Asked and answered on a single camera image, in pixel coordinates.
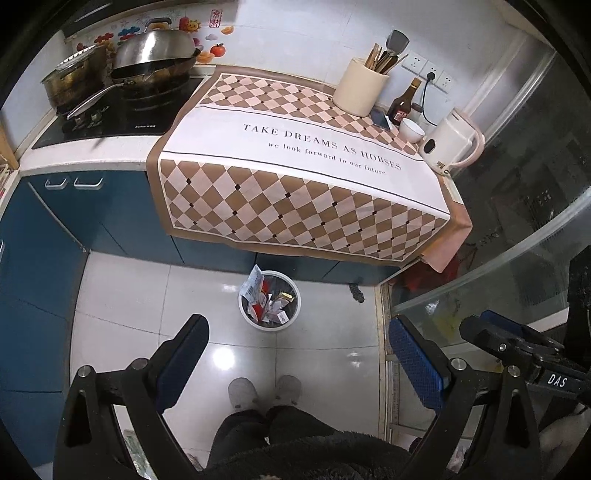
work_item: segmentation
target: pot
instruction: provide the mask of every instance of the pot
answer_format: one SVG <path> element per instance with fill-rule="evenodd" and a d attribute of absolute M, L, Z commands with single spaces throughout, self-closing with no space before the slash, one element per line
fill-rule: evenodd
<path fill-rule="evenodd" d="M 118 72 L 111 72 L 113 85 L 103 88 L 99 92 L 90 96 L 70 113 L 66 119 L 70 120 L 81 113 L 86 112 L 96 102 L 98 102 L 108 91 L 114 88 L 143 88 L 157 85 L 159 83 L 169 82 L 170 80 L 184 75 L 194 65 L 197 57 L 177 60 L 160 60 L 151 64 L 140 64 L 136 66 L 123 67 Z"/>
<path fill-rule="evenodd" d="M 188 32 L 182 30 L 152 30 L 154 23 L 171 23 L 166 17 L 148 20 L 144 33 L 125 40 L 117 50 L 113 70 L 151 61 L 187 59 L 194 56 L 195 43 Z"/>
<path fill-rule="evenodd" d="M 169 18 L 148 20 L 144 33 L 125 40 L 117 50 L 111 79 L 113 85 L 96 92 L 68 113 L 66 119 L 88 110 L 113 88 L 137 88 L 169 81 L 187 73 L 196 61 L 193 38 L 181 30 L 147 31 L 152 23 L 171 23 Z"/>
<path fill-rule="evenodd" d="M 50 105 L 65 113 L 97 90 L 103 88 L 106 67 L 105 45 L 93 45 L 60 62 L 41 83 Z"/>

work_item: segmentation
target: cabinet door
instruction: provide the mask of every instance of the cabinet door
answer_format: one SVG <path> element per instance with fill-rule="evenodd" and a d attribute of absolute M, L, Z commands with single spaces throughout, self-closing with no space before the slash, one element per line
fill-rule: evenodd
<path fill-rule="evenodd" d="M 21 181 L 0 221 L 0 292 L 70 319 L 86 254 Z"/>
<path fill-rule="evenodd" d="M 255 264 L 254 252 L 229 247 L 225 244 L 198 242 L 174 238 L 183 262 L 188 267 L 250 273 Z"/>
<path fill-rule="evenodd" d="M 148 177 L 143 171 L 111 171 L 110 208 L 102 222 L 127 255 L 141 260 L 183 265 L 170 235 L 156 213 Z"/>
<path fill-rule="evenodd" d="M 256 264 L 261 270 L 275 270 L 293 280 L 323 281 L 324 276 L 338 262 L 325 258 L 291 257 L 258 254 Z"/>
<path fill-rule="evenodd" d="M 322 281 L 327 283 L 358 283 L 373 286 L 394 275 L 398 267 L 380 267 L 365 263 L 339 262 L 328 272 Z"/>
<path fill-rule="evenodd" d="M 0 390 L 0 419 L 32 467 L 53 461 L 65 400 L 61 392 Z"/>
<path fill-rule="evenodd" d="M 36 175 L 29 181 L 56 217 L 86 248 L 113 255 L 125 255 L 101 223 L 104 211 L 110 208 L 110 185 L 99 184 L 99 190 L 75 190 L 74 182 L 97 185 L 100 172 L 68 175 L 55 173 Z"/>
<path fill-rule="evenodd" d="M 68 322 L 0 294 L 0 388 L 61 391 L 69 385 Z"/>

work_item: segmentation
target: pan handle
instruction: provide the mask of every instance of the pan handle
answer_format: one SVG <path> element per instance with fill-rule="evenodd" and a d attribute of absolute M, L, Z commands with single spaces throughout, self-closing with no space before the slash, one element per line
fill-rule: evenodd
<path fill-rule="evenodd" d="M 150 18 L 146 22 L 146 26 L 144 28 L 144 32 L 148 31 L 148 26 L 153 23 L 167 23 L 168 25 L 172 25 L 173 21 L 169 19 L 169 17 L 158 17 L 158 18 Z"/>
<path fill-rule="evenodd" d="M 91 106 L 93 106 L 96 102 L 98 102 L 109 90 L 114 88 L 122 87 L 124 83 L 114 83 L 113 85 L 108 86 L 107 88 L 103 88 L 99 90 L 94 95 L 88 97 L 84 102 L 74 108 L 70 113 L 67 114 L 66 120 L 70 120 L 75 116 L 80 115 L 81 113 L 86 112 Z"/>

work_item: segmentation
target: tiled floor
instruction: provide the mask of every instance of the tiled floor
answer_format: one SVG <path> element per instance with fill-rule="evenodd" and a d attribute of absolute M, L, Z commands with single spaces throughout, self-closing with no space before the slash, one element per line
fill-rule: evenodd
<path fill-rule="evenodd" d="M 347 286 L 297 282 L 301 312 L 279 333 L 256 330 L 238 311 L 246 275 L 155 264 L 92 253 L 72 336 L 71 375 L 82 365 L 125 368 L 150 357 L 193 313 L 204 315 L 210 343 L 178 403 L 164 413 L 177 440 L 201 463 L 231 413 L 228 384 L 247 377 L 270 400 L 284 374 L 303 385 L 300 407 L 340 430 L 378 434 L 378 337 L 372 288 L 362 304 Z M 123 428 L 131 423 L 117 408 Z"/>

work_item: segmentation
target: white kettle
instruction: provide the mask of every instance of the white kettle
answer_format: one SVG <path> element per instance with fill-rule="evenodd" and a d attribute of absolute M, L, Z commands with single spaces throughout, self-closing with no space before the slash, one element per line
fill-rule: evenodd
<path fill-rule="evenodd" d="M 472 141 L 476 141 L 474 150 L 462 160 Z M 465 113 L 453 109 L 437 128 L 425 137 L 419 155 L 439 175 L 448 175 L 453 168 L 471 165 L 482 154 L 485 137 L 472 119 Z"/>

